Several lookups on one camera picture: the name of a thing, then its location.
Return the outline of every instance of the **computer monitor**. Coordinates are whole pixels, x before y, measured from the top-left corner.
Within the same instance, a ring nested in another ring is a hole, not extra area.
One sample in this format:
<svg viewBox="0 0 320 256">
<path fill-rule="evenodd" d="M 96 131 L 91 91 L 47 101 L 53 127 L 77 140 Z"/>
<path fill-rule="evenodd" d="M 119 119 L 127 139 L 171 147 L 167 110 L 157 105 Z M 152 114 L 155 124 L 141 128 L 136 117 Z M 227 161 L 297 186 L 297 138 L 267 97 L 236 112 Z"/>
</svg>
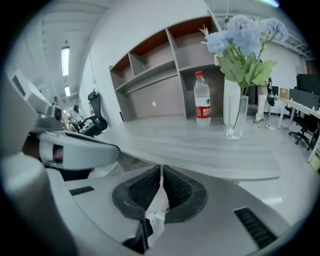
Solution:
<svg viewBox="0 0 320 256">
<path fill-rule="evenodd" d="M 296 87 L 300 91 L 320 95 L 320 75 L 297 74 Z"/>
</svg>

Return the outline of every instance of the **red bottle label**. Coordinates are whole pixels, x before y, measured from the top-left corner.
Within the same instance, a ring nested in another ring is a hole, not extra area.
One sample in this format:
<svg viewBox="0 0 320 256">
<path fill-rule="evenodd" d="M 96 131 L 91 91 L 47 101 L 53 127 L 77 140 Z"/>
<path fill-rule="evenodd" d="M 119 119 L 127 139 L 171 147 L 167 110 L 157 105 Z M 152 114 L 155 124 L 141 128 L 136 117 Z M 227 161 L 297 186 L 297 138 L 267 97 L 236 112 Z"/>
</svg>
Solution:
<svg viewBox="0 0 320 256">
<path fill-rule="evenodd" d="M 196 106 L 195 113 L 197 118 L 209 118 L 211 117 L 210 106 Z"/>
</svg>

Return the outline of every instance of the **green leaf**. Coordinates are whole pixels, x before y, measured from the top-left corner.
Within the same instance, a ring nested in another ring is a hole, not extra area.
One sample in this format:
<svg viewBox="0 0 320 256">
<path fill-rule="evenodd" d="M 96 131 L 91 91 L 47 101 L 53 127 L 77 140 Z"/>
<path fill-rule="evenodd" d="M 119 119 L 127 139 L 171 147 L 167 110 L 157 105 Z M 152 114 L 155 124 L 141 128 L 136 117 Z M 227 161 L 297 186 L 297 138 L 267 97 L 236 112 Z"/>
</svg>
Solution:
<svg viewBox="0 0 320 256">
<path fill-rule="evenodd" d="M 256 55 L 251 53 L 246 59 L 244 64 L 245 72 L 248 73 L 252 63 L 256 62 Z"/>
<path fill-rule="evenodd" d="M 268 80 L 270 77 L 272 68 L 276 65 L 276 62 L 273 60 L 267 60 L 264 63 L 257 65 L 253 72 L 252 83 L 256 85 L 264 85 L 265 80 Z"/>
<path fill-rule="evenodd" d="M 221 66 L 221 72 L 225 74 L 225 79 L 240 83 L 244 76 L 245 70 L 237 63 L 232 63 L 226 57 L 217 57 L 219 64 Z"/>
<path fill-rule="evenodd" d="M 230 70 L 230 66 L 232 65 L 231 61 L 226 57 L 217 57 L 217 60 L 220 64 L 220 70 L 225 74 L 225 79 L 231 82 L 237 82 L 235 76 L 232 74 Z"/>
<path fill-rule="evenodd" d="M 250 79 L 251 79 L 251 76 L 255 70 L 255 67 L 256 67 L 256 61 L 252 61 L 251 65 L 250 65 L 249 72 L 244 74 L 244 79 L 248 84 L 251 82 Z"/>
<path fill-rule="evenodd" d="M 232 64 L 230 66 L 231 72 L 233 73 L 233 75 L 235 76 L 235 79 L 238 83 L 240 83 L 245 76 L 245 70 L 241 68 L 241 66 L 239 64 Z"/>
<path fill-rule="evenodd" d="M 228 48 L 226 49 L 226 53 L 227 53 L 228 58 L 229 58 L 229 60 L 231 61 L 231 63 L 234 64 L 234 63 L 237 62 L 235 56 L 234 56 L 233 53 L 232 53 L 232 49 L 231 49 L 230 47 L 228 47 Z"/>
</svg>

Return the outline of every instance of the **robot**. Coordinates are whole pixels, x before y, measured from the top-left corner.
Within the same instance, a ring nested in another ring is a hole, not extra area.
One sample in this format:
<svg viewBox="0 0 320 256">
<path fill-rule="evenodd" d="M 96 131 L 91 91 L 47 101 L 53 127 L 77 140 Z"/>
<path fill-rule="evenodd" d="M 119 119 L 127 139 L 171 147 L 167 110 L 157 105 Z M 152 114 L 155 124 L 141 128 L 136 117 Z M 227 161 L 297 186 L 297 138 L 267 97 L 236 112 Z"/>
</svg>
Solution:
<svg viewBox="0 0 320 256">
<path fill-rule="evenodd" d="M 153 165 L 64 181 L 46 167 L 54 147 L 63 147 L 61 166 L 74 172 L 111 164 L 120 149 L 63 130 L 61 109 L 19 70 L 1 84 L 2 186 L 19 217 L 54 254 L 259 255 L 294 235 L 280 215 L 237 184 L 190 170 Z M 8 106 L 10 114 L 4 113 Z M 22 153 L 30 133 L 40 141 L 41 161 Z M 150 246 L 145 215 L 161 179 L 169 211 Z"/>
</svg>

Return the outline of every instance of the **black office chair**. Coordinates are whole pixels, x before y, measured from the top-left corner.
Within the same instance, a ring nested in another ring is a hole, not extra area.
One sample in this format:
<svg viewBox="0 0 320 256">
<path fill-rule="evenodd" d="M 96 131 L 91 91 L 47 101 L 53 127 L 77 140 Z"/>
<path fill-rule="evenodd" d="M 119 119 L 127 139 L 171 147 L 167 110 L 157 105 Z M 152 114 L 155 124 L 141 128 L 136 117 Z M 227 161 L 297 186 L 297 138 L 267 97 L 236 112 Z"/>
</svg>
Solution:
<svg viewBox="0 0 320 256">
<path fill-rule="evenodd" d="M 87 136 L 97 136 L 102 131 L 107 129 L 108 123 L 106 119 L 101 115 L 101 99 L 100 94 L 95 92 L 95 89 L 88 95 L 88 100 L 91 103 L 91 106 L 94 111 L 94 115 L 86 118 L 84 121 L 91 120 L 92 125 L 90 125 L 85 131 L 82 133 Z"/>
<path fill-rule="evenodd" d="M 301 140 L 304 140 L 305 143 L 308 145 L 307 150 L 309 151 L 310 148 L 314 147 L 314 143 L 310 143 L 310 140 L 305 136 L 305 133 L 308 133 L 314 136 L 315 131 L 318 129 L 318 118 L 313 115 L 304 115 L 304 118 L 299 116 L 294 116 L 293 120 L 296 122 L 297 125 L 301 126 L 301 132 L 293 132 L 290 131 L 289 135 L 296 135 L 298 136 L 298 140 L 295 142 L 296 145 Z"/>
</svg>

